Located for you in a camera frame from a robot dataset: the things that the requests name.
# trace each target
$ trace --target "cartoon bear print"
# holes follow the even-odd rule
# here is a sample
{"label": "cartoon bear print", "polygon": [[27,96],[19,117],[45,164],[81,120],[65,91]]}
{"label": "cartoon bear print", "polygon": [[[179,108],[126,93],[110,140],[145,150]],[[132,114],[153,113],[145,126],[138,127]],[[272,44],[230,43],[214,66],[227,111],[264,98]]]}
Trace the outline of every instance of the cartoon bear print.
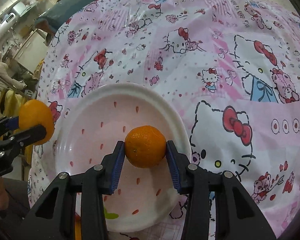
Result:
{"label": "cartoon bear print", "polygon": [[205,100],[197,104],[190,144],[192,162],[213,173],[231,171],[239,181],[256,158],[247,113],[233,106],[215,108]]}
{"label": "cartoon bear print", "polygon": [[274,89],[279,92],[280,101],[284,104],[299,101],[299,95],[290,76],[276,68],[273,68],[270,72],[272,73],[272,81],[276,85]]}
{"label": "cartoon bear print", "polygon": [[206,84],[206,89],[211,93],[216,91],[216,82],[219,81],[219,75],[215,68],[202,70],[202,82]]}
{"label": "cartoon bear print", "polygon": [[251,198],[256,204],[259,204],[261,201],[266,199],[270,183],[271,175],[268,172],[266,172],[265,175],[261,175],[259,179],[254,182],[254,190]]}
{"label": "cartoon bear print", "polygon": [[193,51],[193,50],[199,50],[199,51],[205,51],[202,49],[199,44],[202,43],[202,41],[191,41],[189,38],[188,28],[178,28],[177,30],[171,31],[168,33],[167,36],[164,36],[165,38],[165,47],[160,48],[169,51],[170,48],[172,48],[172,51],[174,53],[180,53],[184,54],[187,51]]}
{"label": "cartoon bear print", "polygon": [[278,27],[279,29],[284,29],[284,27],[282,26],[282,24],[280,24],[280,23],[278,23],[276,21],[273,22],[273,25],[276,26],[276,27]]}
{"label": "cartoon bear print", "polygon": [[274,187],[281,185],[283,183],[284,175],[279,178],[277,174],[275,179],[271,180],[271,174],[266,172],[265,175],[261,175],[253,184],[253,193],[251,198],[258,205],[261,201],[267,198],[267,194],[274,189]]}
{"label": "cartoon bear print", "polygon": [[245,39],[240,35],[234,36],[233,62],[239,72],[245,93],[251,101],[278,102],[272,82],[266,73],[277,66],[277,59],[270,46],[260,41]]}
{"label": "cartoon bear print", "polygon": [[251,20],[255,21],[257,26],[261,30],[264,29],[264,27],[266,27],[268,30],[272,29],[272,27],[269,28],[266,26],[265,22],[263,21],[263,18],[261,17],[261,13],[257,11],[255,8],[253,8],[250,3],[246,3],[244,5],[244,10],[252,16]]}

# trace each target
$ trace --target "pink tablecloth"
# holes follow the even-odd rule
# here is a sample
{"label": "pink tablecloth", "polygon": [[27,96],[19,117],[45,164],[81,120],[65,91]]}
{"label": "pink tablecloth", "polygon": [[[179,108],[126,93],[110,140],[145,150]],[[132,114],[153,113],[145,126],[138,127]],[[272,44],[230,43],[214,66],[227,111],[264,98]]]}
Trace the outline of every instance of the pink tablecloth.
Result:
{"label": "pink tablecloth", "polygon": [[[61,26],[45,58],[39,99],[50,106],[56,130],[34,149],[31,205],[56,176],[55,145],[72,107],[118,82],[162,95],[185,124],[192,161],[213,172],[231,170],[276,235],[284,231],[300,208],[298,15],[259,0],[87,5]],[[211,193],[212,238],[213,199]],[[182,197],[165,221],[127,236],[179,239],[186,204]]]}

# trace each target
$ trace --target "plate rim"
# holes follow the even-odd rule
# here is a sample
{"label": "plate rim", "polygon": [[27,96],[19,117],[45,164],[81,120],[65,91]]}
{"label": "plate rim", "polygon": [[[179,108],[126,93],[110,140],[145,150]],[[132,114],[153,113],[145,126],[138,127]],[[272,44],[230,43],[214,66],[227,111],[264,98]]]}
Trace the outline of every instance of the plate rim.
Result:
{"label": "plate rim", "polygon": [[[145,93],[148,94],[149,98],[152,98],[152,102],[149,102],[147,100],[149,98],[142,98],[142,97],[138,96],[138,94],[145,94]],[[162,98],[162,96],[160,96],[156,91],[150,90],[150,89],[148,89],[148,88],[146,88],[142,85],[131,83],[131,82],[103,85],[103,86],[100,86],[97,89],[91,91],[88,95],[86,95],[84,98],[82,98],[84,100],[84,102],[82,103],[82,100],[81,100],[80,103],[76,104],[71,109],[71,112],[70,112],[69,116],[67,117],[67,119],[63,120],[63,123],[62,123],[62,126],[61,126],[63,129],[60,129],[60,132],[59,132],[59,135],[58,135],[58,143],[57,143],[57,151],[56,152],[58,153],[61,150],[64,150],[63,148],[65,148],[66,141],[67,141],[66,138],[68,137],[72,126],[74,125],[77,117],[80,115],[80,113],[87,106],[91,105],[92,103],[94,103],[97,100],[100,100],[100,99],[105,98],[107,96],[116,95],[116,94],[129,95],[129,96],[134,96],[134,97],[137,97],[137,98],[141,98],[141,99],[145,100],[146,102],[148,102],[149,104],[151,104],[157,110],[159,110],[158,106],[153,104],[153,102],[157,102],[157,103],[159,103],[158,105],[162,106],[163,108],[167,108],[165,113],[162,113],[160,110],[159,111],[165,119],[166,119],[165,114],[166,115],[168,113],[172,114],[170,119],[175,119],[176,120],[174,126],[178,126],[177,127],[177,130],[178,130],[177,134],[179,134],[180,138],[182,140],[184,140],[183,144],[184,144],[185,149],[182,150],[182,153],[184,153],[188,157],[189,160],[191,159],[190,141],[189,141],[184,123],[183,123],[180,115],[177,113],[177,111],[164,98]],[[176,145],[176,148],[178,150],[181,147],[182,146],[179,145],[179,144]],[[58,155],[59,154],[56,154],[56,158],[55,158],[56,171],[57,171]],[[161,213],[162,215],[160,215],[158,213],[157,217],[152,216],[152,218],[154,218],[154,219],[151,219],[150,216],[148,216],[148,219],[147,219],[146,223],[145,223],[145,220],[142,219],[142,223],[140,223],[140,224],[136,224],[136,223],[131,224],[131,227],[128,228],[128,230],[125,229],[124,227],[120,227],[119,221],[116,222],[116,220],[108,220],[107,219],[106,222],[107,222],[108,230],[111,231],[111,232],[123,232],[123,233],[124,232],[135,232],[135,231],[140,231],[140,230],[143,230],[145,228],[151,227],[151,226],[159,223],[167,215],[169,215],[169,213],[174,209],[174,207],[178,203],[179,194],[176,192],[176,190],[175,190],[175,194],[170,194],[170,196],[171,196],[171,199],[170,199],[169,202],[167,202],[166,208]]]}

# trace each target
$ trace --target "white cabinet door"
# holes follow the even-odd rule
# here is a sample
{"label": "white cabinet door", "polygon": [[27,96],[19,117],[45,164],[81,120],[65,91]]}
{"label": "white cabinet door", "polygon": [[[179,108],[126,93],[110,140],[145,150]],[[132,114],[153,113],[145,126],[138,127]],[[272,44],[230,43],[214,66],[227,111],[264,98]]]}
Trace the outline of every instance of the white cabinet door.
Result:
{"label": "white cabinet door", "polygon": [[0,1],[0,17],[9,8],[12,7],[13,3],[11,0],[6,0],[5,2]]}
{"label": "white cabinet door", "polygon": [[34,32],[14,59],[33,73],[39,62],[45,58],[47,50],[48,47],[44,44],[44,38]]}

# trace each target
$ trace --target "orange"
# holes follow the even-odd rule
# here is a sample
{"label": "orange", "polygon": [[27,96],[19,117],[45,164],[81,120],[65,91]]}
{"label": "orange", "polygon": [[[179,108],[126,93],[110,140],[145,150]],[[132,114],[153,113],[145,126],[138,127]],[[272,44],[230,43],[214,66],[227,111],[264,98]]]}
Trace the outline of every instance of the orange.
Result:
{"label": "orange", "polygon": [[150,125],[132,129],[125,138],[124,150],[129,162],[138,168],[158,165],[166,152],[166,139]]}
{"label": "orange", "polygon": [[52,112],[43,102],[32,99],[20,107],[19,128],[26,130],[41,124],[46,129],[46,136],[43,140],[34,143],[34,145],[44,144],[50,140],[54,132],[54,122]]}
{"label": "orange", "polygon": [[81,240],[81,217],[77,214],[75,214],[74,235],[75,240]]}

